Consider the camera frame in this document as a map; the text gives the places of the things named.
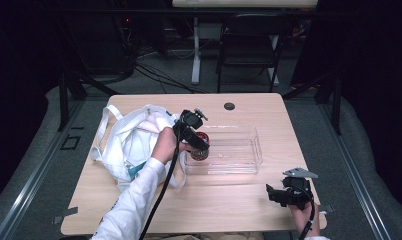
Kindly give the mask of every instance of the clear plastic container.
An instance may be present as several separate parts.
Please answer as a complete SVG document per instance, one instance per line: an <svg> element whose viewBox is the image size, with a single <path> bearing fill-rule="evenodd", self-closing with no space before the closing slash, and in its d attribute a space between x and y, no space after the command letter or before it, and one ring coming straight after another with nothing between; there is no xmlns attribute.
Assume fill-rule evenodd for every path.
<svg viewBox="0 0 402 240"><path fill-rule="evenodd" d="M257 130L253 126L203 126L210 138L208 157L195 160L187 153L187 174L231 174L259 171L263 162Z"/></svg>

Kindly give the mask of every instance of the white plastic bag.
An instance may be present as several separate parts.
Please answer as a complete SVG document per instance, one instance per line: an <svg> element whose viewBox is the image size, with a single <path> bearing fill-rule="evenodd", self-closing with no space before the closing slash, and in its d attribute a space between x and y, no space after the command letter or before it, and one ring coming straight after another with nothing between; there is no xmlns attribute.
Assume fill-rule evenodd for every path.
<svg viewBox="0 0 402 240"><path fill-rule="evenodd" d="M113 125L104 149L101 149L101 140L107 128L109 113L113 113L117 122ZM92 159L102 161L114 179L120 191L126 189L129 183L137 177L137 172L143 168L151 157L152 150L157 142L158 134L165 127L172 127L179 115L172 115L163 107L146 105L125 116L114 105L108 105L102 111L101 124L96 135L96 146L92 147ZM179 157L184 178L179 184L174 176L170 185L181 188L186 181L184 168L185 154ZM166 164L167 172L170 162Z"/></svg>

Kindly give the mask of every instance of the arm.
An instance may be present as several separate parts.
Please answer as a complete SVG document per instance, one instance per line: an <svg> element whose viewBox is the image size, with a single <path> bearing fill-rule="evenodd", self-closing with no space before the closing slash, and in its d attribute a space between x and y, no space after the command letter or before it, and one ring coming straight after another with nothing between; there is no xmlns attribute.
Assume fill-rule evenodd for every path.
<svg viewBox="0 0 402 240"><path fill-rule="evenodd" d="M313 224L311 225L311 230L308 231L305 240L326 240L328 238L320 236L319 206L316 203L314 206L315 212ZM304 210L298 209L298 207L295 205L288 205L288 208L291 210L297 231L301 234L306 223L310 219L311 203L307 203Z"/></svg>
<svg viewBox="0 0 402 240"><path fill-rule="evenodd" d="M164 165L172 159L175 148L173 130L164 128L158 136L151 158L129 188L122 192L113 208L104 215L92 239L139 239L157 186L165 177ZM179 150L191 150L191 147L180 143Z"/></svg>

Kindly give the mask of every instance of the black wire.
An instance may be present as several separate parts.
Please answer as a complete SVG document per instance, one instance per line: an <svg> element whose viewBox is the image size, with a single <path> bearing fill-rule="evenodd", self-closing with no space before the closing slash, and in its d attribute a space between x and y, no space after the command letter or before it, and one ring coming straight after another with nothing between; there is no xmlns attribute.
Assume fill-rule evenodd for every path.
<svg viewBox="0 0 402 240"><path fill-rule="evenodd" d="M307 195L307 197L308 197L309 200L310 200L310 204L311 204L310 219L309 219L309 221L306 223L306 225L305 225L303 231L301 232L300 237L298 238L298 240L302 240L302 239L304 239L304 238L306 237L308 231L310 231L311 225L313 224L314 213L315 213L315 211L316 211L315 206L314 206L314 200L313 200L313 197L311 197L310 194L308 194L304 189L302 189L302 188L300 188L300 187L297 187L297 186L294 186L294 185L291 185L290 187L296 188L296 189L300 190L301 192L303 192L305 195Z"/></svg>
<svg viewBox="0 0 402 240"><path fill-rule="evenodd" d="M145 227L141 232L139 240L144 239L145 234L148 231L149 225L151 224L152 218L154 217L155 211L157 210L158 206L160 205L161 200L163 199L164 194L165 194L165 192L167 190L167 187L169 185L170 179L171 179L171 177L173 175L173 170L174 170L174 168L176 166L177 157L179 156L179 143L181 141L179 136L180 136L180 127L178 127L178 134L176 136L176 148L175 148L175 151L174 151L174 154L173 154L172 163L170 164L169 172L167 173L167 177L166 177L166 180L164 181L163 188L161 189L160 195L158 196L157 201L155 202L155 204L154 204L154 206L153 206L153 208L151 210L151 213L150 213L150 215L149 215L149 217L148 217L148 219L147 219L147 221L145 223Z"/></svg>
<svg viewBox="0 0 402 240"><path fill-rule="evenodd" d="M126 80L127 78L129 78L131 75L132 75L131 73L122 73L119 76L117 76L116 78L97 80L97 81L104 85L109 85L109 84L113 84L113 83L122 82L122 81Z"/></svg>
<svg viewBox="0 0 402 240"><path fill-rule="evenodd" d="M152 66L148 66L148 65L143 65L143 64L138 64L138 63L137 63L136 66L135 66L135 70L138 71L139 73L141 73L142 75L144 75L144 76L146 76L146 77L148 77L148 78L154 80L154 81L159 81L159 80L157 80L157 79L155 79L155 78L149 76L148 74L144 73L144 72L143 72L141 69L139 69L138 67L140 67L140 68L143 69L144 71L147 71L147 72L150 73L150 74L153 74L153 75L155 75L155 76L157 76L157 77L160 77L160 78L163 78L163 79L165 79L165 80L168 80L168 81L172 82L172 83L163 82L164 84L167 84L167 85L170 85L170 86L173 86L173 87L182 88L182 89L188 90L188 91L191 92L191 93L208 93L208 91L205 91L205 90L202 90L202 89L198 89L198 88L189 88L189 87L187 87L186 85L184 85L184 84L182 84L182 83L179 83L179 82L176 81L176 80L173 80L173 79L172 79L171 77L169 77L167 74L165 74L164 72L162 72L162 71L160 71L160 70L158 70L158 69L156 69L156 68L154 68L154 67L152 67ZM150 68L152 68L152 69L154 69L154 70L156 70L156 71L158 71L158 72L164 74L165 76L158 75L156 72L154 72L154 71L151 70Z"/></svg>
<svg viewBox="0 0 402 240"><path fill-rule="evenodd" d="M145 71L147 71L147 72L149 72L149 73L151 73L151 74L156 74L155 72L153 72L153 71L151 70L151 69L154 69L154 70L156 70L156 71L158 71L158 72L164 74L164 76L159 76L158 74L156 74L157 76L162 77L162 78L164 78L164 79L167 79L167 80L169 80L169 81L171 81L171 82L173 82L173 83L175 83L175 84L181 86L182 88L184 88L184 89L190 91L191 93L194 93L194 91L192 91L189 87L185 86L185 85L182 84L182 83L179 83L179 82L176 81L176 80L173 80L170 76L168 76L167 74L165 74L164 72L162 72L161 70L159 70L159 69L157 69L157 68L155 68L155 67L148 66L148 65L145 65L145 66L144 66L143 64L139 64L139 63L138 63L137 66L140 66L142 69L144 69Z"/></svg>

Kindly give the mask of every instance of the desk leg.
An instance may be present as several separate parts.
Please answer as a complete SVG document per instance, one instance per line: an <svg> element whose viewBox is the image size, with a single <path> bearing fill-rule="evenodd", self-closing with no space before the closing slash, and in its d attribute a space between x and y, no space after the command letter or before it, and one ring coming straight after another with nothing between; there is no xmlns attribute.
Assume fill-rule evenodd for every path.
<svg viewBox="0 0 402 240"><path fill-rule="evenodd" d="M192 67L192 84L200 83L200 42L198 35L198 18L194 18L194 65Z"/></svg>

